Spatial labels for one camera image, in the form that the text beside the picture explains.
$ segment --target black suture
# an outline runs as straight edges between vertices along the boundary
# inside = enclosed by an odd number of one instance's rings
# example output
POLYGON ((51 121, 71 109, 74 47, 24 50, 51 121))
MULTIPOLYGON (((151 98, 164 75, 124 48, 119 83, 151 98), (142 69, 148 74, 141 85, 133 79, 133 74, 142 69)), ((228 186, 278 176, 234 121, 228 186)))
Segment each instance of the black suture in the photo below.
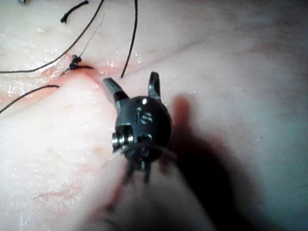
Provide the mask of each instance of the black suture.
POLYGON ((61 23, 67 23, 67 18, 69 17, 69 15, 74 11, 77 10, 79 7, 88 4, 89 1, 83 1, 82 3, 78 4, 77 6, 74 6, 72 9, 70 9, 67 13, 64 14, 63 18, 61 18, 60 22, 61 23))
POLYGON ((92 22, 94 21, 98 11, 100 10, 102 4, 103 4, 104 0, 101 0, 99 6, 97 7, 96 12, 94 13, 94 16, 91 18, 90 22, 88 23, 88 25, 84 28, 84 30, 81 32, 81 34, 77 37, 77 39, 72 43, 72 45, 67 48, 62 54, 60 54, 57 58, 55 58, 53 61, 50 61, 49 63, 46 63, 40 67, 31 69, 31 70, 18 70, 18 71, 0 71, 0 74, 11 74, 11 73, 30 73, 30 72, 35 72, 38 71, 44 67, 49 66, 50 64, 58 61, 63 55, 65 55, 78 41, 79 39, 83 36, 83 34, 86 32, 86 30, 89 28, 89 26, 92 24, 92 22))
POLYGON ((54 84, 50 84, 50 85, 45 85, 45 86, 42 86, 42 87, 39 87, 39 88, 36 88, 36 89, 33 89, 21 96, 19 96, 17 99, 13 100, 12 102, 10 102, 8 105, 6 105, 5 107, 3 107, 1 110, 0 110, 0 114, 2 112, 4 112, 6 109, 8 109, 9 107, 11 107, 14 103, 16 103, 17 101, 19 101, 20 99, 22 99, 23 97, 33 93, 33 92, 36 92, 38 90, 41 90, 41 89, 44 89, 44 88, 59 88, 60 86, 58 85, 54 85, 54 84))
POLYGON ((67 68, 65 71, 63 71, 62 74, 60 74, 60 76, 62 76, 64 73, 67 73, 67 72, 73 71, 73 70, 77 70, 77 69, 82 69, 82 68, 84 68, 84 69, 94 69, 93 67, 86 66, 86 65, 78 66, 78 63, 80 63, 82 61, 80 56, 77 56, 76 54, 73 54, 72 58, 73 58, 73 60, 70 63, 69 68, 67 68))
POLYGON ((85 65, 78 66, 78 63, 80 63, 82 61, 81 56, 83 55, 83 53, 85 52, 86 48, 90 44, 90 42, 91 42, 93 36, 95 35, 96 31, 98 30, 98 28, 102 25, 104 18, 105 18, 105 14, 104 14, 104 17, 103 17, 101 23, 98 25, 98 27, 95 29, 95 31, 91 35, 90 39, 88 40, 88 42, 87 42, 85 48, 83 49, 83 51, 81 52, 80 56, 77 56, 76 54, 73 54, 72 55, 72 62, 70 63, 69 67, 65 71, 63 71, 62 74, 60 74, 60 76, 62 76, 63 74, 65 74, 65 73, 67 73, 69 71, 77 70, 77 69, 81 69, 81 68, 94 69, 91 66, 85 66, 85 65))
POLYGON ((134 46, 134 41, 135 41, 135 36, 136 36, 136 31, 137 31, 137 22, 138 22, 138 0, 135 0, 135 25, 134 25, 134 32, 133 32, 133 36, 131 38, 131 44, 130 44, 130 48, 129 48, 129 52, 128 52, 128 57, 126 59, 126 63, 125 66, 123 68, 122 74, 121 74, 121 78, 123 78, 128 62, 129 62, 129 58, 131 55, 131 52, 133 50, 133 46, 134 46))

